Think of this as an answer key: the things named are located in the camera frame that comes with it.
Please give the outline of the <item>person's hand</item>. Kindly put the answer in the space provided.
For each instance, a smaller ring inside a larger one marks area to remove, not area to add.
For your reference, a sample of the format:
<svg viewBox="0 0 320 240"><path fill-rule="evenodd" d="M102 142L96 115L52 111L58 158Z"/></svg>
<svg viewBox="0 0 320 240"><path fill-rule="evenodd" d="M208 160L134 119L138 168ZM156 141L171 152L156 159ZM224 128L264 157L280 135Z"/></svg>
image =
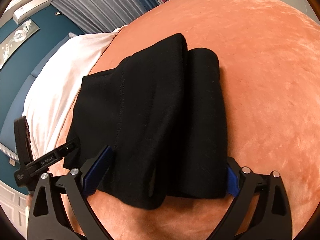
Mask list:
<svg viewBox="0 0 320 240"><path fill-rule="evenodd" d="M29 207L29 208L31 208L32 199L33 199L33 197L32 197L31 194L27 195L27 197L26 197L26 205L27 205L27 207Z"/></svg>

